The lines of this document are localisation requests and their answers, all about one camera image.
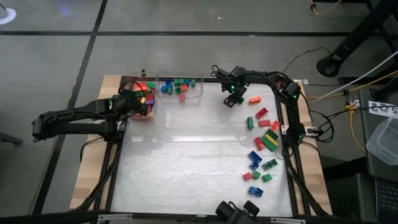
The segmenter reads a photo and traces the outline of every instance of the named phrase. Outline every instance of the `green block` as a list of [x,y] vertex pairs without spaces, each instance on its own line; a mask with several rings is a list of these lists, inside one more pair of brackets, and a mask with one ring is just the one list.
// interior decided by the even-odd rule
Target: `green block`
[[251,173],[251,175],[253,176],[254,179],[258,180],[258,179],[260,179],[261,173],[258,171],[253,171],[253,173]]
[[274,152],[276,150],[276,145],[274,145],[266,136],[261,136],[261,141],[267,146],[267,148]]
[[249,129],[249,130],[252,130],[252,129],[254,128],[254,125],[253,125],[253,118],[252,118],[252,117],[248,117],[247,122],[248,122],[248,129]]
[[156,85],[153,82],[147,82],[147,87],[152,88],[152,89],[156,89]]
[[180,87],[176,87],[176,88],[175,88],[175,93],[176,93],[177,95],[181,94],[181,93],[182,93],[182,89],[181,89]]
[[273,132],[273,131],[271,131],[271,130],[268,130],[267,132],[266,132],[266,134],[268,134],[269,135],[269,137],[271,137],[273,140],[278,140],[278,138],[279,138],[279,136],[277,135],[277,134],[275,134],[275,132]]
[[134,96],[144,96],[144,92],[142,91],[135,91]]
[[244,101],[244,98],[241,96],[241,97],[239,97],[239,99],[238,99],[238,103],[239,104],[242,104],[243,103],[243,101]]
[[276,165],[278,165],[278,163],[276,162],[275,159],[273,159],[273,160],[270,160],[270,161],[266,162],[265,164],[263,164],[262,168],[264,170],[269,170],[269,169],[273,168]]
[[262,176],[262,180],[263,180],[264,182],[268,182],[268,181],[272,180],[272,177],[271,177],[270,174],[266,174],[266,175],[263,175],[263,176]]

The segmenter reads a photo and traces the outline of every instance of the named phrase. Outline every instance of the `yellow cable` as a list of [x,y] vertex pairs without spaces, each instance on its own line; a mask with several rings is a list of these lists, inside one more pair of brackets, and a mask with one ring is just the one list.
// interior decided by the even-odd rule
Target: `yellow cable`
[[354,127],[353,127],[353,113],[349,113],[349,127],[351,129],[351,135],[356,142],[356,144],[359,146],[359,148],[366,153],[365,149],[362,148],[362,146],[359,144],[358,140],[356,140],[355,134],[354,134]]
[[315,9],[315,7],[312,8],[312,10],[314,11],[314,13],[316,15],[322,15],[324,13],[327,13],[328,11],[332,10],[334,7],[336,7],[342,0],[339,0],[338,2],[336,2],[336,4],[334,4],[332,7],[330,7],[329,9],[323,11],[323,12],[317,12],[317,10]]
[[[349,91],[349,92],[352,92],[352,91],[356,91],[356,90],[358,90],[358,89],[367,87],[368,85],[372,85],[373,83],[378,82],[378,81],[382,80],[383,78],[387,78],[387,77],[389,77],[389,76],[391,76],[391,75],[395,75],[396,73],[398,73],[398,70],[396,70],[396,71],[394,71],[394,72],[391,72],[390,74],[385,75],[385,76],[383,76],[383,77],[381,77],[381,78],[378,78],[377,80],[374,80],[374,81],[372,81],[372,82],[369,82],[368,84],[361,85],[361,86],[359,86],[359,87],[353,88],[352,90],[348,90],[348,91]],[[341,95],[344,95],[344,94],[343,94],[343,93],[338,93],[338,94],[326,96],[326,97],[324,97],[324,98],[331,98],[331,97],[341,96]],[[321,97],[320,97],[320,96],[307,97],[307,99],[318,99],[318,98],[321,98]]]

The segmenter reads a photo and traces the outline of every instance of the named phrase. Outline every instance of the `wooden board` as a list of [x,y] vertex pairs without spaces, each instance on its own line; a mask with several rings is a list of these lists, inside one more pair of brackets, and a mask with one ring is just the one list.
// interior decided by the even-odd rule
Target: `wooden board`
[[[109,98],[112,97],[112,95],[117,94],[120,79],[120,75],[105,75],[98,99]],[[303,94],[305,95],[302,83],[300,83],[300,86],[302,87]],[[305,126],[311,126],[311,119],[309,117],[308,109],[304,99],[301,96],[298,99],[298,108],[300,111],[301,122]],[[284,113],[284,121],[287,121],[286,110],[283,105],[282,111]],[[95,138],[98,138],[98,136],[90,135],[87,140],[90,141]],[[306,137],[304,141],[314,144],[315,146],[317,145],[314,138]],[[104,141],[98,141],[86,146],[70,208],[78,207],[98,183],[104,159],[105,148],[106,143]],[[329,197],[326,191],[326,184],[323,178],[319,154],[313,147],[305,144],[301,144],[299,149],[306,185],[323,209],[331,214]],[[104,188],[103,198],[106,198],[107,191],[108,186]],[[297,186],[296,193],[299,212],[303,213],[302,199]],[[105,199],[102,199],[100,208],[104,208],[104,203]]]

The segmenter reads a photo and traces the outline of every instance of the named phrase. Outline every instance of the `label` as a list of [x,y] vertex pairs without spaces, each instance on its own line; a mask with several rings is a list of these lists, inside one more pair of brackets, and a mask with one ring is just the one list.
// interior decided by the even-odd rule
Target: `label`
[[[372,106],[395,106],[388,103],[368,101],[369,107]],[[369,108],[369,113],[391,117],[398,114],[398,107]]]

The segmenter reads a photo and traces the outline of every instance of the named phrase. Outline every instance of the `work surface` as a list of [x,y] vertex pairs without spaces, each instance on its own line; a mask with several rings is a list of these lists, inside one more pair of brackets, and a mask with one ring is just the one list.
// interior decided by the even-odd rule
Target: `work surface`
[[[99,97],[115,94],[120,78],[105,76]],[[221,93],[219,84],[206,83],[204,89],[199,104],[158,101],[153,121],[127,126],[112,211],[212,215],[222,200],[232,200],[237,206],[252,200],[261,209],[261,216],[292,216],[280,149],[259,153],[263,162],[275,158],[279,163],[269,170],[272,181],[242,179],[242,175],[250,171],[251,161],[247,155],[255,150],[254,137],[266,131],[258,127],[248,131],[245,120],[262,107],[270,111],[267,119],[277,119],[271,90],[251,85],[245,97],[261,95],[267,101],[256,106],[249,106],[245,101],[229,109],[222,104],[227,94]],[[308,116],[305,103],[301,102],[299,108],[300,114]],[[302,122],[308,125],[307,117],[304,118]],[[315,143],[310,138],[306,141]],[[103,142],[86,147],[71,208],[79,206],[98,181],[103,153]],[[318,152],[302,144],[300,153],[308,189],[331,213]],[[248,195],[249,186],[262,188],[262,198]]]

